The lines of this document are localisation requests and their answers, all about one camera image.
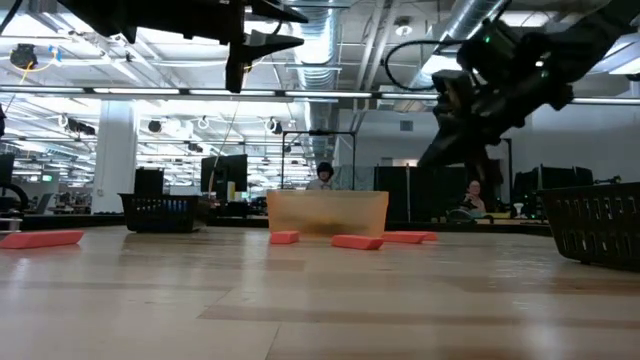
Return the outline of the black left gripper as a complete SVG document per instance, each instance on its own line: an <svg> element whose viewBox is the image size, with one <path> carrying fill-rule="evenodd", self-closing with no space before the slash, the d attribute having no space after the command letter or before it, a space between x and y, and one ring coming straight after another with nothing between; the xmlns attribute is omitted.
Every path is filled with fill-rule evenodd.
<svg viewBox="0 0 640 360"><path fill-rule="evenodd" d="M291 6L277 0L251 0L252 13L273 20L294 23L307 23L308 18ZM254 61L275 52L295 48L304 44L302 38L266 34L253 30L244 32L245 2L229 0L227 3L229 53L225 70L225 86L231 93L242 90L245 68Z"/></svg>

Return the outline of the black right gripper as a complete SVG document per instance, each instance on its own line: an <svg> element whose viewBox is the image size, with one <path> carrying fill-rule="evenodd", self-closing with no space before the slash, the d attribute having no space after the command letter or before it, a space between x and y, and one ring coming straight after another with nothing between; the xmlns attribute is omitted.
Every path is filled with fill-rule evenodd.
<svg viewBox="0 0 640 360"><path fill-rule="evenodd" d="M464 163L469 180L480 183L482 196L495 199L500 194L500 164L489 158L486 147L511 127L523 126L525 115L514 115L499 88L478 85L467 72L440 70L432 81L438 92L433 109L438 131L418 166Z"/></svg>

